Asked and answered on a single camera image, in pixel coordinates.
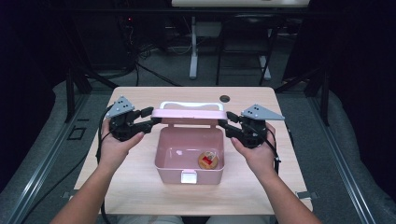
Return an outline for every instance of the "table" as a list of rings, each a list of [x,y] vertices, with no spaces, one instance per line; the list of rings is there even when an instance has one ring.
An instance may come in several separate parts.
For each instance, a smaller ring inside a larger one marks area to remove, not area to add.
[[[305,8],[310,0],[172,0],[173,7],[274,7]],[[191,18],[191,65],[190,79],[197,78],[198,52],[196,42],[196,21]],[[260,57],[260,64],[265,65],[265,57]],[[265,80],[270,80],[269,69],[265,71]]]
[[[114,90],[110,104],[121,95],[129,99],[136,109],[148,106],[159,108],[163,101],[220,103],[219,97],[228,95],[231,101],[223,104],[225,111],[239,114],[243,109],[257,103],[281,113],[275,93],[270,88],[121,87]],[[276,128],[277,151],[282,160],[280,177],[292,191],[306,191],[285,122],[269,122]],[[146,134],[130,151],[115,173],[106,195],[107,213],[180,216],[274,214],[261,184],[248,168],[245,158],[233,148],[230,139],[226,137],[225,165],[218,185],[164,184],[154,165],[159,132],[163,127],[163,124],[154,126],[152,132]],[[95,169],[96,149],[97,136],[93,140],[75,189],[80,189]],[[303,200],[303,203],[313,209],[309,200]]]

